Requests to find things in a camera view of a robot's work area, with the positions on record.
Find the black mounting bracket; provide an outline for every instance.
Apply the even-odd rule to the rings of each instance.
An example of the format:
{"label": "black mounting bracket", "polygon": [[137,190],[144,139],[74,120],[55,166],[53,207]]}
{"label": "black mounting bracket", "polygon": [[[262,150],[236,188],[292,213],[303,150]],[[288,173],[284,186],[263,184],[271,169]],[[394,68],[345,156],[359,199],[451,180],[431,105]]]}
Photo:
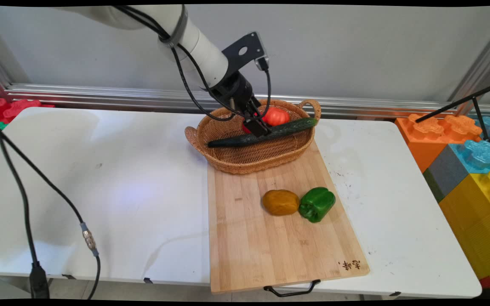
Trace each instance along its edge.
{"label": "black mounting bracket", "polygon": [[[246,48],[243,54],[239,54],[240,50]],[[260,40],[260,36],[256,31],[253,31],[235,43],[232,43],[226,49],[222,51],[222,54],[228,58],[228,69],[223,79],[231,76],[234,72],[243,68],[251,60],[257,60],[261,57],[267,57],[264,51],[264,45]]]}

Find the cable connector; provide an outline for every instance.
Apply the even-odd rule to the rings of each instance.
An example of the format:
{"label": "cable connector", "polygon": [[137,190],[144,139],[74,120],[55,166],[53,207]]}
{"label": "cable connector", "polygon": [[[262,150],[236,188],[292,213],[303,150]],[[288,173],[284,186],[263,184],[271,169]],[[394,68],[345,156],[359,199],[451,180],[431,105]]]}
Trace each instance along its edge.
{"label": "cable connector", "polygon": [[31,273],[29,274],[29,292],[31,298],[50,298],[48,291],[48,281],[46,273],[39,261],[31,264]]}
{"label": "cable connector", "polygon": [[268,56],[263,56],[261,58],[257,58],[254,60],[256,67],[261,71],[266,71],[269,68],[268,65]]}
{"label": "cable connector", "polygon": [[94,254],[94,257],[99,256],[100,254],[96,248],[96,241],[94,240],[94,236],[92,235],[92,233],[88,230],[86,223],[80,223],[80,229],[82,229],[82,236],[84,237],[84,241],[86,242],[88,248],[92,251],[92,254]]}

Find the green bell pepper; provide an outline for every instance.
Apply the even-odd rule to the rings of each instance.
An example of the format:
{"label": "green bell pepper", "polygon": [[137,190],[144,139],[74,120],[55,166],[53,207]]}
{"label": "green bell pepper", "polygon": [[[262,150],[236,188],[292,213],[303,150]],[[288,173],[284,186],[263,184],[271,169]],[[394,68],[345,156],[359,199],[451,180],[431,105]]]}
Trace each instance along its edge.
{"label": "green bell pepper", "polygon": [[298,212],[307,220],[321,221],[336,203],[336,196],[325,187],[316,187],[308,191],[300,200]]}

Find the black cable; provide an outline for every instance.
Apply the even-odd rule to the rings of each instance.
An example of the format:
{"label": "black cable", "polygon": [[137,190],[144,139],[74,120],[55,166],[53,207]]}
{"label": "black cable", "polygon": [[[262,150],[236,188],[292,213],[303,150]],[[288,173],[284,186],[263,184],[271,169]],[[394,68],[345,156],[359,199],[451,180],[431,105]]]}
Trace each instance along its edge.
{"label": "black cable", "polygon": [[92,297],[94,296],[94,292],[96,292],[96,288],[97,288],[97,282],[100,280],[101,263],[100,263],[100,257],[99,256],[96,256],[96,262],[97,262],[96,280],[94,281],[94,286],[92,287],[92,291],[90,291],[90,295],[88,296],[88,300],[91,300]]}
{"label": "black cable", "polygon": [[[20,149],[18,147],[16,147],[16,145],[14,145],[14,143],[12,143],[12,141],[8,137],[6,137],[6,135],[0,130],[0,146],[1,146],[1,149],[3,151],[3,155],[5,156],[6,162],[9,165],[9,168],[11,169],[11,172],[12,172],[13,176],[15,177],[15,180],[19,186],[20,193],[22,194],[22,200],[24,202],[26,234],[28,236],[29,250],[31,251],[31,260],[33,261],[34,267],[40,267],[39,261],[37,261],[37,254],[35,252],[35,245],[33,244],[33,237],[31,235],[31,226],[29,223],[29,204],[28,204],[28,198],[26,195],[26,190],[24,189],[24,186],[22,185],[20,177],[18,176],[18,173],[16,172],[16,169],[14,168],[14,165],[12,164],[12,161],[10,160],[10,157],[8,155],[8,152],[6,151],[6,147],[5,147],[5,144],[3,143],[3,141],[6,141],[8,143],[8,145],[10,145],[12,147],[12,149],[15,150],[16,153],[18,153],[18,155],[20,157],[22,157],[22,159],[24,159],[25,162],[28,163],[28,165],[30,167],[32,167],[33,170],[35,170],[35,172],[37,172],[37,174],[39,174],[39,176],[41,176],[43,178],[43,180],[50,187],[52,187],[52,189],[54,189],[69,204],[71,209],[73,209],[74,213],[77,215],[77,218],[78,218],[80,223],[83,223],[84,221],[83,221],[82,217],[80,216],[80,213],[77,210],[77,208],[71,202],[71,200],[58,187],[56,187],[52,182],[50,182],[50,180],[45,176],[45,174],[43,174],[43,172],[41,172],[41,170],[39,170],[39,168],[37,168],[37,166],[33,162],[31,162],[31,160],[29,160],[29,158],[24,153],[22,153],[22,151],[20,151]],[[97,288],[97,283],[100,280],[101,262],[100,262],[100,258],[98,255],[96,256],[96,262],[97,262],[96,280],[94,281],[94,286],[92,287],[92,291],[90,292],[90,296],[88,297],[88,300],[90,300],[93,297],[93,295],[96,291],[96,288]]]}
{"label": "black cable", "polygon": [[138,9],[132,8],[131,6],[120,6],[120,7],[125,8],[125,9],[143,17],[144,19],[147,19],[148,21],[150,21],[156,28],[158,28],[158,30],[160,31],[160,33],[157,32],[158,36],[162,37],[162,39],[168,39],[169,38],[169,34],[165,31],[165,29],[159,23],[157,23],[154,18],[152,18],[148,14],[145,14],[144,12],[142,12]]}
{"label": "black cable", "polygon": [[139,18],[137,15],[133,14],[132,12],[130,12],[129,9],[131,9],[131,8],[125,8],[125,6],[114,6],[114,8],[116,8],[117,10],[119,10],[119,11],[123,12],[124,14],[130,16],[132,19],[134,19],[137,22],[141,23],[142,25],[148,27],[149,29],[153,30],[159,36],[164,35],[165,31],[163,29],[158,29],[158,28],[154,27],[153,25],[151,25],[150,23],[148,23],[148,22],[144,21],[143,19]]}
{"label": "black cable", "polygon": [[200,75],[200,78],[202,79],[202,82],[204,83],[204,86],[206,87],[206,89],[208,90],[209,94],[211,95],[211,97],[213,97],[213,99],[215,99],[216,102],[218,102],[220,105],[222,105],[223,107],[225,107],[230,112],[235,113],[235,114],[238,114],[239,116],[241,116],[241,117],[243,117],[245,119],[248,119],[248,120],[259,120],[259,119],[264,118],[264,116],[266,116],[266,114],[268,113],[268,109],[270,108],[271,95],[272,95],[272,83],[271,83],[271,80],[270,80],[270,72],[267,69],[264,70],[264,72],[266,73],[267,81],[268,81],[268,101],[266,102],[266,110],[264,110],[264,113],[262,113],[262,115],[261,116],[258,116],[258,117],[245,116],[244,114],[239,113],[237,110],[234,110],[233,108],[227,106],[225,103],[221,102],[219,99],[217,99],[215,97],[214,93],[209,88],[208,82],[204,78],[204,74],[202,73],[202,70],[200,69],[200,66],[198,65],[198,63],[196,62],[196,60],[194,60],[194,58],[192,57],[192,54],[190,54],[190,52],[188,52],[188,50],[186,50],[186,48],[183,47],[180,43],[177,46],[179,48],[181,48],[181,50],[183,50],[183,52],[191,60],[192,64],[194,64],[194,67],[196,67],[196,70],[198,70],[198,74]]}
{"label": "black cable", "polygon": [[26,224],[26,236],[28,237],[29,251],[31,252],[31,261],[33,263],[37,263],[37,253],[35,252],[35,245],[33,245],[33,236],[31,235],[31,226],[29,224],[28,196],[26,195],[26,190],[24,189],[22,181],[20,180],[20,177],[18,176],[18,173],[16,172],[16,169],[14,168],[12,161],[10,160],[9,153],[7,152],[5,144],[3,143],[2,133],[3,132],[0,130],[1,151],[3,152],[7,165],[9,166],[10,171],[12,172],[12,176],[14,176],[14,179],[16,180],[16,184],[18,184],[18,188],[20,189],[22,202],[24,203],[24,219]]}
{"label": "black cable", "polygon": [[212,118],[212,119],[217,120],[217,121],[229,121],[229,120],[232,120],[232,118],[235,116],[234,113],[232,113],[231,116],[229,116],[227,118],[218,118],[216,116],[213,116],[208,111],[204,110],[204,108],[200,105],[200,103],[198,103],[198,101],[196,101],[196,98],[194,98],[194,95],[192,94],[192,91],[190,91],[190,88],[188,87],[188,83],[186,82],[185,74],[182,71],[181,62],[179,61],[179,56],[177,55],[177,51],[175,50],[175,48],[171,48],[171,52],[173,52],[173,56],[175,57],[175,62],[177,63],[177,68],[179,69],[179,74],[181,75],[182,83],[185,86],[185,89],[186,89],[188,95],[190,96],[190,99],[192,99],[192,102],[194,102],[194,104],[196,104],[196,106],[204,114],[206,114],[207,116],[209,116],[209,118]]}
{"label": "black cable", "polygon": [[71,207],[71,209],[73,209],[74,213],[77,215],[77,218],[78,218],[78,221],[79,223],[83,223],[84,221],[82,221],[82,217],[80,216],[80,213],[79,211],[77,210],[77,208],[74,206],[74,204],[71,202],[71,200],[58,188],[56,187],[56,185],[54,185],[46,176],[45,174],[43,174],[43,172],[41,172],[41,170],[39,170],[39,168],[37,168],[37,166],[31,162],[31,160],[29,160],[29,158],[24,154],[22,153],[22,151],[20,151],[20,149],[18,147],[16,147],[16,145],[14,145],[14,143],[12,143],[12,141],[10,139],[8,139],[8,137],[6,137],[5,134],[1,133],[1,137],[4,139],[4,141],[6,141],[11,147],[13,150],[16,151],[16,153],[18,153],[18,155],[20,155],[20,157],[22,157],[22,159],[25,160],[26,163],[28,163],[28,165],[30,167],[33,168],[33,170],[35,170],[35,172],[37,172],[37,174],[39,174],[39,176],[41,176],[41,178],[54,190],[56,191],[56,193],[58,193],[68,204],[69,206]]}
{"label": "black cable", "polygon": [[[135,8],[132,8],[130,6],[114,6],[114,8],[116,8],[117,10],[120,10],[121,12],[124,12],[124,14],[130,16],[132,19],[138,21],[139,23],[142,23],[142,25],[145,25],[149,29],[153,30],[162,39],[168,39],[169,38],[169,34],[162,28],[162,26],[160,26],[160,24],[157,23],[156,20],[154,20],[151,16],[148,16],[144,12],[139,11],[139,10],[136,10]],[[144,19],[147,19],[152,24],[149,24],[145,20],[141,19],[138,15],[142,16]],[[209,92],[210,96],[216,102],[218,102],[220,105],[222,105],[227,110],[229,110],[230,112],[232,112],[232,115],[229,118],[224,118],[224,119],[218,118],[216,116],[211,115],[202,106],[200,106],[200,104],[198,103],[198,101],[196,101],[196,99],[194,98],[194,95],[192,94],[192,91],[190,90],[190,87],[188,86],[188,83],[187,83],[186,78],[184,76],[184,73],[182,71],[182,67],[181,67],[181,64],[180,64],[179,56],[177,55],[177,52],[175,51],[175,49],[172,47],[171,48],[171,51],[173,52],[173,56],[175,57],[175,62],[177,63],[177,68],[179,69],[179,74],[181,75],[181,79],[183,81],[183,85],[185,86],[185,89],[186,89],[188,95],[190,96],[192,102],[194,102],[194,104],[199,108],[199,110],[201,110],[204,114],[206,114],[210,118],[212,118],[214,120],[218,120],[218,121],[228,121],[228,120],[232,119],[235,114],[237,114],[239,116],[242,116],[243,118],[248,119],[248,120],[259,120],[261,118],[264,118],[264,116],[268,112],[268,109],[270,108],[270,102],[271,102],[271,80],[270,80],[270,72],[268,72],[267,69],[264,70],[264,72],[266,72],[266,77],[267,77],[267,82],[268,82],[268,101],[266,103],[266,109],[264,110],[264,113],[261,114],[260,116],[256,116],[256,117],[254,117],[254,116],[246,116],[246,115],[238,112],[237,110],[234,110],[233,108],[227,106],[225,103],[221,102],[219,99],[216,98],[216,96],[214,95],[214,93],[209,88],[209,85],[207,84],[207,81],[205,80],[205,77],[204,77],[204,75],[202,73],[202,70],[198,66],[198,63],[196,62],[196,60],[192,57],[192,55],[188,52],[188,50],[186,50],[181,44],[178,44],[177,46],[179,46],[179,48],[181,48],[181,50],[183,50],[183,52],[192,61],[192,64],[194,64],[194,66],[196,67],[196,70],[198,70],[198,74],[200,75],[200,78],[202,79],[202,82],[204,83],[204,86],[206,87],[206,89]]]}
{"label": "black cable", "polygon": [[[152,17],[146,15],[144,12],[141,12],[139,10],[131,8],[130,6],[114,6],[114,8],[116,8],[117,10],[120,10],[124,14],[130,16],[132,19],[136,20],[139,23],[142,23],[143,25],[145,25],[149,29],[153,30],[159,37],[162,37],[162,39],[169,37],[167,32],[156,22],[156,20],[152,19]],[[152,24],[149,24],[148,22],[144,21],[143,19],[141,19],[136,14],[138,14],[138,15],[144,17],[145,19],[149,20]],[[204,114],[206,114],[210,118],[217,120],[217,121],[228,121],[234,117],[234,114],[232,114],[228,118],[218,118],[216,116],[211,115],[210,112],[206,111],[200,105],[200,103],[198,101],[196,101],[196,99],[194,98],[194,95],[192,94],[192,91],[190,90],[190,87],[188,87],[188,83],[187,83],[185,75],[182,71],[181,63],[179,62],[179,58],[177,55],[175,55],[175,62],[177,63],[177,68],[179,69],[179,73],[181,75],[181,79],[182,79],[182,82],[185,86],[185,89],[186,89],[188,95],[190,96],[190,99],[192,99],[192,102],[194,102],[194,104],[199,108],[199,110],[201,110]]]}

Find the tomato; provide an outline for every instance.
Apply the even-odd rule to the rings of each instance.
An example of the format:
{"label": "tomato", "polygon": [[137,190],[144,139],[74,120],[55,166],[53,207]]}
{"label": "tomato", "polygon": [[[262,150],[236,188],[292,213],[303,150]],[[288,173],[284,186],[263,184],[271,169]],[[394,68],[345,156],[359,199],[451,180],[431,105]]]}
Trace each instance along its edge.
{"label": "tomato", "polygon": [[270,107],[266,116],[264,116],[264,122],[271,126],[285,124],[290,121],[290,115],[280,108]]}

